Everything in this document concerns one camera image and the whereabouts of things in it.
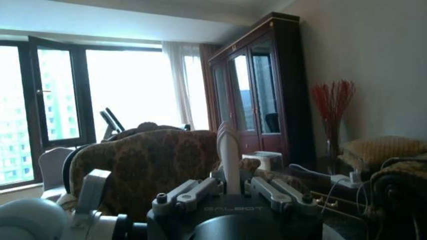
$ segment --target white box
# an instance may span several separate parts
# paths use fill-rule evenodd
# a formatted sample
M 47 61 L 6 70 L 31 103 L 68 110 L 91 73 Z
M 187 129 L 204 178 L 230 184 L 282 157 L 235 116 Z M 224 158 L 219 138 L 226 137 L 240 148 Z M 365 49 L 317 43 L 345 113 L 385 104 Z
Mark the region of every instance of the white box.
M 283 170 L 283 159 L 280 152 L 255 151 L 243 154 L 242 159 L 258 159 L 260 161 L 260 166 L 258 169 L 276 172 Z

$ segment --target white curtain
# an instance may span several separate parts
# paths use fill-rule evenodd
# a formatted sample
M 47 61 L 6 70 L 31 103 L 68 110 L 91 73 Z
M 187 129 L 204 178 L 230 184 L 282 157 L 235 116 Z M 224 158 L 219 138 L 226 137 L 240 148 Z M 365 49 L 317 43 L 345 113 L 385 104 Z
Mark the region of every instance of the white curtain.
M 170 60 L 176 105 L 183 124 L 192 130 L 210 129 L 199 45 L 194 43 L 162 43 Z

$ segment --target brown curtain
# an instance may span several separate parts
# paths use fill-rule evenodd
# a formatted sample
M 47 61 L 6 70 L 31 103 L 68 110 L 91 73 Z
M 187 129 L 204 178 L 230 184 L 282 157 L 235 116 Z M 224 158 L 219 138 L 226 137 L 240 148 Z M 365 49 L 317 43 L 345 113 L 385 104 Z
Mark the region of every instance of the brown curtain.
M 215 85 L 214 77 L 210 66 L 210 58 L 214 53 L 220 49 L 219 45 L 214 44 L 200 44 L 200 62 L 202 62 L 202 72 L 203 72 L 203 82 L 204 82 L 204 94 L 206 94 L 206 104 L 207 104 L 207 115 L 208 115 L 208 129 L 211 131 L 218 131 L 219 129 L 219 114 L 216 110 L 216 96 L 215 96 Z

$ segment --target patterned armchair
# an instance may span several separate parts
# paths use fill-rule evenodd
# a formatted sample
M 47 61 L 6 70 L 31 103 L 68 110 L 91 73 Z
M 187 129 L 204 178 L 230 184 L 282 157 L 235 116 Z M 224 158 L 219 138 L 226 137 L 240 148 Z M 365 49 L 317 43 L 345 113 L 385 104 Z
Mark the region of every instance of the patterned armchair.
M 219 166 L 216 134 L 211 131 L 154 130 L 90 145 L 72 158 L 70 191 L 76 206 L 84 176 L 92 169 L 111 171 L 111 181 L 99 210 L 146 220 L 152 200 L 188 179 L 206 179 Z

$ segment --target vase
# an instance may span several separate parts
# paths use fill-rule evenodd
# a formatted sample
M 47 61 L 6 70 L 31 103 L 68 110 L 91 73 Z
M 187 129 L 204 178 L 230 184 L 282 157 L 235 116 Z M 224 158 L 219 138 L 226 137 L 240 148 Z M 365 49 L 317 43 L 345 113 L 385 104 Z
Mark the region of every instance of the vase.
M 337 174 L 339 161 L 339 136 L 341 136 L 341 121 L 323 121 L 326 132 L 326 158 L 327 158 L 327 172 L 330 175 Z

